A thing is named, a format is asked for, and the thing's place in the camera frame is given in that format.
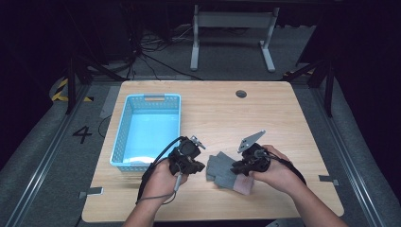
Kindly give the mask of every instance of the blue plastic basket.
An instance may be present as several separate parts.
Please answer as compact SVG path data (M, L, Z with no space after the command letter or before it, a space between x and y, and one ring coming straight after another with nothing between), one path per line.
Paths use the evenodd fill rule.
M146 171L163 149L180 136L180 122L181 96L178 94L127 96L114 141L111 165L121 171Z

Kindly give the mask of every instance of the gray cloth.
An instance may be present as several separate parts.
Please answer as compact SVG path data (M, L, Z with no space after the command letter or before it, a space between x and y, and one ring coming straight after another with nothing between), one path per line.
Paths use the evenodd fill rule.
M213 181L220 187L233 189L236 175L230 170L235 160L223 152L217 156L210 155L206 168L206 180Z

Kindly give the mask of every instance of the printed number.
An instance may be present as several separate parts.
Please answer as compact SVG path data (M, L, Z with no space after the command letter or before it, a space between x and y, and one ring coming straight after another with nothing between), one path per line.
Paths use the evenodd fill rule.
M82 127L82 129L74 132L74 136L82 136L82 138L80 139L80 143L83 144L83 142L85 141L85 137L86 136L91 136L91 133L88 133L89 127L84 126Z

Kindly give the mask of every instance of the pink cloth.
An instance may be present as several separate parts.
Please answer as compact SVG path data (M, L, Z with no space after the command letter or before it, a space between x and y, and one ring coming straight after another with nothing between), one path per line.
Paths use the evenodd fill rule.
M238 174L234 182L234 191L239 192L243 195L248 196L251 194L253 187L253 177L247 177L244 174Z

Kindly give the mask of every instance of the table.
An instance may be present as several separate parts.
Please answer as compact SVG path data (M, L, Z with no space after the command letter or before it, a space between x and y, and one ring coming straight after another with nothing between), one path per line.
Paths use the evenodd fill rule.
M240 98L236 91L247 96ZM181 135L196 135L207 147L197 160L223 151L233 159L242 138L266 130L259 144L272 144L303 173L309 188L338 216L343 208L323 159L291 88L283 81L127 81L121 85L91 187L103 195L87 198L87 222L124 221L134 207L141 173L120 172L109 163L125 97L129 94L178 93L182 96ZM176 199L161 207L156 221L296 218L299 214L284 193L255 182L244 196L207 182L205 170L191 175Z

